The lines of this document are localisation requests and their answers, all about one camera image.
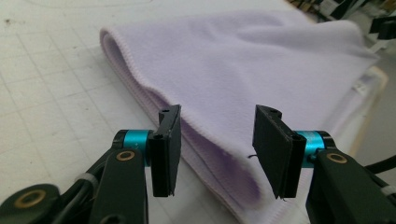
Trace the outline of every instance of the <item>white fabric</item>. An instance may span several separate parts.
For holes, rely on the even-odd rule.
[[[347,21],[298,11],[239,11],[102,29],[101,44],[153,120],[182,105],[182,156],[243,223],[274,223],[276,201],[251,146],[255,105],[283,112],[293,130],[342,127],[338,105],[375,61]],[[302,189],[309,174],[302,173]]]

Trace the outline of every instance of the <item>microfiber cloth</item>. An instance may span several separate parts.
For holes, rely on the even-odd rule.
[[[359,106],[343,101],[377,60],[353,23],[314,24],[294,10],[126,24],[103,28],[100,39],[153,120],[160,108],[182,105],[182,157],[242,223],[276,223],[291,207],[275,200],[257,158],[248,158],[255,105],[282,111],[293,130],[337,133],[333,124],[345,121],[333,112]]]

